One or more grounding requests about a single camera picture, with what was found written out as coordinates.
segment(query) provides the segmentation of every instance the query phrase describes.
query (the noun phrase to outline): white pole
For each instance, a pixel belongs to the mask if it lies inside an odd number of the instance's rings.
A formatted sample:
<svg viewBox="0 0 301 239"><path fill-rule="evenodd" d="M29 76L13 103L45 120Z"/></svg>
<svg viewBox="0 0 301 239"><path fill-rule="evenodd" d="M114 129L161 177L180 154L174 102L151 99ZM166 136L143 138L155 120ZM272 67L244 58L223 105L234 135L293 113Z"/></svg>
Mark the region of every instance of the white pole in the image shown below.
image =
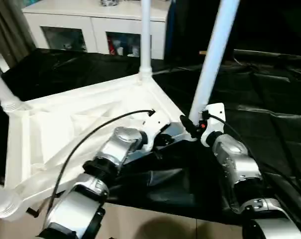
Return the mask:
<svg viewBox="0 0 301 239"><path fill-rule="evenodd" d="M0 218L6 218L13 214L21 203L22 200L17 193L0 186Z"/></svg>
<svg viewBox="0 0 301 239"><path fill-rule="evenodd" d="M8 88L0 76L0 103L4 111L12 111L21 105L21 101Z"/></svg>
<svg viewBox="0 0 301 239"><path fill-rule="evenodd" d="M221 0L196 94L189 114L194 125L209 102L240 0Z"/></svg>
<svg viewBox="0 0 301 239"><path fill-rule="evenodd" d="M139 72L141 76L151 76L151 49L150 49L150 7L151 0L142 0L142 31L141 31L141 59Z"/></svg>

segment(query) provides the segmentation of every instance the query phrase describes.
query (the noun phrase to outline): glass cabinet door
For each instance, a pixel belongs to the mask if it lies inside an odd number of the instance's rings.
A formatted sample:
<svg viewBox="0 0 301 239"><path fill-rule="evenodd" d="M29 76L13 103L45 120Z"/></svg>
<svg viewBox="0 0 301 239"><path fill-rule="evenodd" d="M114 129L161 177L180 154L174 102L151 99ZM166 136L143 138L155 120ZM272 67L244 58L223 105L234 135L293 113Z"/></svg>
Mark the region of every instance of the glass cabinet door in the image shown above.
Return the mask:
<svg viewBox="0 0 301 239"><path fill-rule="evenodd" d="M141 21L114 18L92 18L98 52L140 57ZM151 22L151 58L164 59L166 26Z"/></svg>
<svg viewBox="0 0 301 239"><path fill-rule="evenodd" d="M97 52L90 17L40 13L24 16L38 48Z"/></svg>
<svg viewBox="0 0 301 239"><path fill-rule="evenodd" d="M42 26L50 49L87 52L83 33L80 29Z"/></svg>
<svg viewBox="0 0 301 239"><path fill-rule="evenodd" d="M140 57L140 34L106 32L110 55Z"/></svg>

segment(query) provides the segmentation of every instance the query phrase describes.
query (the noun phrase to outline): black cloth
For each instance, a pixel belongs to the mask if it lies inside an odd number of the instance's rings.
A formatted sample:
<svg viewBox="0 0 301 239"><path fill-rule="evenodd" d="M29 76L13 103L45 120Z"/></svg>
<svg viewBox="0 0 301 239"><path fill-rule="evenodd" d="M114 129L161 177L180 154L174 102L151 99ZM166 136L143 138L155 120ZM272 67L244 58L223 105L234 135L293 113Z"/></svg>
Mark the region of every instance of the black cloth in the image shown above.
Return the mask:
<svg viewBox="0 0 301 239"><path fill-rule="evenodd" d="M169 68L152 61L154 71ZM138 72L139 59L97 53L34 51L3 75L21 100L63 92ZM155 81L188 114L200 71L171 71ZM301 227L301 74L255 66L222 66L210 103L223 102L226 121L251 148L269 187ZM0 180L4 176L7 116L0 110ZM225 128L225 132L236 137ZM182 141L124 166L110 202L203 220L240 224L222 188L211 151ZM287 175L300 188L297 192Z"/></svg>

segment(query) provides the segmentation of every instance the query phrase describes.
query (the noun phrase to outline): black cable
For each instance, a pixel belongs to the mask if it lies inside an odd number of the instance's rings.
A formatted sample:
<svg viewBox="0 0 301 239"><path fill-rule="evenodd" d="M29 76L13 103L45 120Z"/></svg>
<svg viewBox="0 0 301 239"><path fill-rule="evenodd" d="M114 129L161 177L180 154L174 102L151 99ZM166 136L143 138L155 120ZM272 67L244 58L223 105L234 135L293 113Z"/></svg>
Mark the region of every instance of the black cable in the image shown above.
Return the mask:
<svg viewBox="0 0 301 239"><path fill-rule="evenodd" d="M288 176L286 176L285 174L283 174L280 170L276 169L275 167L272 167L268 163L261 162L260 160L257 159L257 157L255 156L255 154L253 153L253 151L251 150L251 148L249 148L249 146L245 143L245 141L243 140L243 138L241 137L241 135L228 122L220 119L217 116L211 115L211 114L208 114L208 117L214 118L214 119L220 121L221 123L223 123L224 125L226 125L239 138L239 141L241 141L246 146L246 148L248 149L249 154L251 155L252 158L254 158L254 160L256 160L258 163L260 163L264 167L269 168L270 170L274 171L279 176L281 176L282 178L284 178L299 193L299 195L301 196L301 189L297 185L295 185L295 183L293 183L293 181Z"/></svg>
<svg viewBox="0 0 301 239"><path fill-rule="evenodd" d="M133 115L133 114L137 114L137 113L149 113L149 114L153 114L155 111L154 110L140 110L140 111L133 111L133 112L129 112L129 113L126 113L126 114L123 114L121 116L118 116L116 118L113 118L103 124L101 124L100 126L98 126L97 128L95 128L93 131L91 131L89 134L87 134L74 148L73 150L71 151L71 153L69 154L69 156L66 158L62 168L61 168L61 171L60 171L60 174L56 180L56 183L55 183L55 187L53 189L53 193L52 193L52 196L51 196L51 199L50 199L50 202L49 202L49 206L47 208L47 212L46 212L46 215L48 215L49 211L51 210L52 206L53 206L53 203L54 203L54 199L55 199L55 196L56 196L56 193L57 193L57 189L58 189L58 186L60 184L60 181L62 179L62 176L63 176L63 173L65 171L65 168L67 166L67 164L69 163L71 157L73 156L73 154L75 153L75 151L81 146L82 143L84 143L90 136L92 136L94 133L96 133L97 130L101 129L102 127L110 124L110 123L113 123L114 121L116 120L119 120L123 117L126 117L126 116L129 116L129 115Z"/></svg>

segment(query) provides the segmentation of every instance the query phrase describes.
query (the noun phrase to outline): white bracket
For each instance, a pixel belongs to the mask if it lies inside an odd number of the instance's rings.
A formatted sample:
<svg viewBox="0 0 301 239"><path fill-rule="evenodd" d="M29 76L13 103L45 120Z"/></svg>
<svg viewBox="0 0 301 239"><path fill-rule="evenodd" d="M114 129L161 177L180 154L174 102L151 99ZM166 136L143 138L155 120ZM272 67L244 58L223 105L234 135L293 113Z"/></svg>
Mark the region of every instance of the white bracket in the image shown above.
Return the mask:
<svg viewBox="0 0 301 239"><path fill-rule="evenodd" d="M146 152L150 152L154 146L155 137L161 132L162 128L170 124L168 116L162 111L155 112L142 128L148 138L148 143L143 146Z"/></svg>
<svg viewBox="0 0 301 239"><path fill-rule="evenodd" d="M217 116L220 119L225 121L225 112L224 112L224 104L223 103L216 103L216 104L207 105L205 109L208 110L210 115ZM223 131L223 126L224 126L224 124L221 123L220 121L218 121L217 119L209 118L207 120L206 130L204 131L204 133L201 136L201 143L205 147L209 147L209 145L206 143L206 138L213 131L220 131L220 132L223 133L224 132Z"/></svg>

